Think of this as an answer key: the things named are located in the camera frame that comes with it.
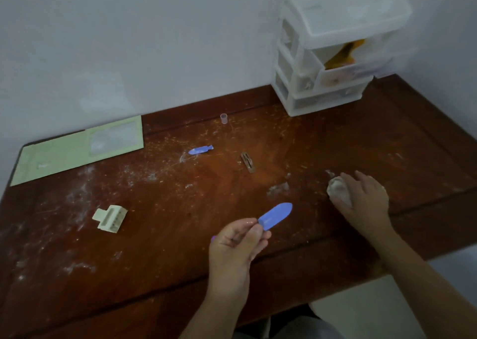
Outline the white clay lump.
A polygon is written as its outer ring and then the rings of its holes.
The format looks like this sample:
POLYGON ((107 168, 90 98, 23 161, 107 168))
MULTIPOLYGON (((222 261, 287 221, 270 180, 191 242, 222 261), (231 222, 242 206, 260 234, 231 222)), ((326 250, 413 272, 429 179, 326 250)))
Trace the white clay lump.
POLYGON ((341 176, 336 176, 329 181, 326 192, 329 197, 337 197, 348 207, 353 208, 348 186, 341 176))

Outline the cream plastic comb tool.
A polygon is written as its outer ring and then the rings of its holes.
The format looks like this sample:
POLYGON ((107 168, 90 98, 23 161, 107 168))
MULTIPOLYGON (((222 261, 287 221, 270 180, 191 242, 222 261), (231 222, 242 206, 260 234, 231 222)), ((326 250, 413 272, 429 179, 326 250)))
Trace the cream plastic comb tool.
POLYGON ((119 205, 110 205, 108 209, 97 209, 92 219, 98 221, 98 229, 118 233, 128 210, 119 205))

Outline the translucent plastic drawer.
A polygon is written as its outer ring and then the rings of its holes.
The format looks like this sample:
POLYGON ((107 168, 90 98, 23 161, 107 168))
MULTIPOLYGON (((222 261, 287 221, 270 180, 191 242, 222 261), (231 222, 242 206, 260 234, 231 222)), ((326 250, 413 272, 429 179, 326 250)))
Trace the translucent plastic drawer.
POLYGON ((331 88, 375 76, 379 69, 391 62, 391 44, 396 36, 397 32, 393 31, 365 38, 365 43, 353 51, 355 64, 332 70, 325 70, 324 64, 346 43, 314 49, 313 54, 320 65, 317 75, 319 87, 331 88))

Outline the orange item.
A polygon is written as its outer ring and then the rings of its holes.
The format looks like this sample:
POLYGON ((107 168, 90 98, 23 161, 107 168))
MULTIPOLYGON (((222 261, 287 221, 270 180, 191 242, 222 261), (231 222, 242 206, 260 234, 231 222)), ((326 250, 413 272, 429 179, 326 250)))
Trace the orange item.
POLYGON ((324 64, 325 70, 332 70, 355 64, 353 51, 361 47, 365 41, 366 39, 360 39, 344 44, 340 51, 324 64))

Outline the person's left forearm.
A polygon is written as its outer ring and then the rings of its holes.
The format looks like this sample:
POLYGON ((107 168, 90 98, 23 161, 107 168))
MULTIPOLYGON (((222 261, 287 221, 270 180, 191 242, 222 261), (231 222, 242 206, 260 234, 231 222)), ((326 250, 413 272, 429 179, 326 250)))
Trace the person's left forearm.
POLYGON ((247 294, 207 293, 178 339, 232 339, 247 294))

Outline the white plastic drawer unit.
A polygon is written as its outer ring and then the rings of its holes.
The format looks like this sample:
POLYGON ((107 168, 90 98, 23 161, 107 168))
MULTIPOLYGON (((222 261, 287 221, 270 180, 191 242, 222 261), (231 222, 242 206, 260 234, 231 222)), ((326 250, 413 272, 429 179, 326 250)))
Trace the white plastic drawer unit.
POLYGON ((373 78, 403 69, 413 52, 403 41, 412 9, 408 0, 283 0, 272 87, 295 117, 360 100, 373 78), (375 76, 331 88, 317 83, 314 49, 397 32, 392 60, 375 76))

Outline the light green paper sheet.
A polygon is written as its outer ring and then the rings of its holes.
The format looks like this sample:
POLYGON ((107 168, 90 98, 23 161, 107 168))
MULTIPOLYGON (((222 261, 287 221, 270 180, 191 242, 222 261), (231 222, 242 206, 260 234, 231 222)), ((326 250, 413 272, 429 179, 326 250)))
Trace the light green paper sheet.
POLYGON ((10 186, 78 168, 144 147, 136 116, 22 148, 10 186))

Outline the person's right hand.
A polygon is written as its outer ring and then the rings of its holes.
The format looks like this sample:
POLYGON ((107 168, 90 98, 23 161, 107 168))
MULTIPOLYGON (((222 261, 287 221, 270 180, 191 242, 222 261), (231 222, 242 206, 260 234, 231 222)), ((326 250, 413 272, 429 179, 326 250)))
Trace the person's right hand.
POLYGON ((374 191, 364 191, 354 175, 341 173, 353 203, 353 215, 345 218, 349 224, 368 240, 393 229, 389 217, 389 196, 376 179, 374 191))

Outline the person's right forearm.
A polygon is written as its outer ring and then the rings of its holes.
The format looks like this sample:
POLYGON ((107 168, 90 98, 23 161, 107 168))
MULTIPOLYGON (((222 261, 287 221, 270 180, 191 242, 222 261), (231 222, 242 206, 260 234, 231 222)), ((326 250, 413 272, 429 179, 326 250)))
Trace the person's right forearm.
POLYGON ((378 252, 427 339, 477 339, 477 308, 393 229, 367 240, 378 252))

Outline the person's left hand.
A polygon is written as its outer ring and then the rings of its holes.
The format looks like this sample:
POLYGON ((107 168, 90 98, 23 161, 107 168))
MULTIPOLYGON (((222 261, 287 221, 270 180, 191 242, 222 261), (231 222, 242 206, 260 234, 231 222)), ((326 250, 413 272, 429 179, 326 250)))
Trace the person's left hand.
MULTIPOLYGON (((264 248, 271 232, 264 233, 264 248)), ((237 260, 237 245, 212 242, 209 246, 209 275, 207 293, 237 295, 249 293, 250 265, 241 265, 237 260)))

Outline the blue plastic clay knife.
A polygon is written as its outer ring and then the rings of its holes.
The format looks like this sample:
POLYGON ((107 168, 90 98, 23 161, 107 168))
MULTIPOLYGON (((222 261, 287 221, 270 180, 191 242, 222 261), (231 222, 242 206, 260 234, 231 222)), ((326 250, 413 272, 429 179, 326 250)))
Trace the blue plastic clay knife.
POLYGON ((236 246, 242 242, 259 242, 264 233, 287 218, 293 208, 292 203, 280 203, 263 215, 256 218, 239 219, 230 222, 210 242, 236 246))

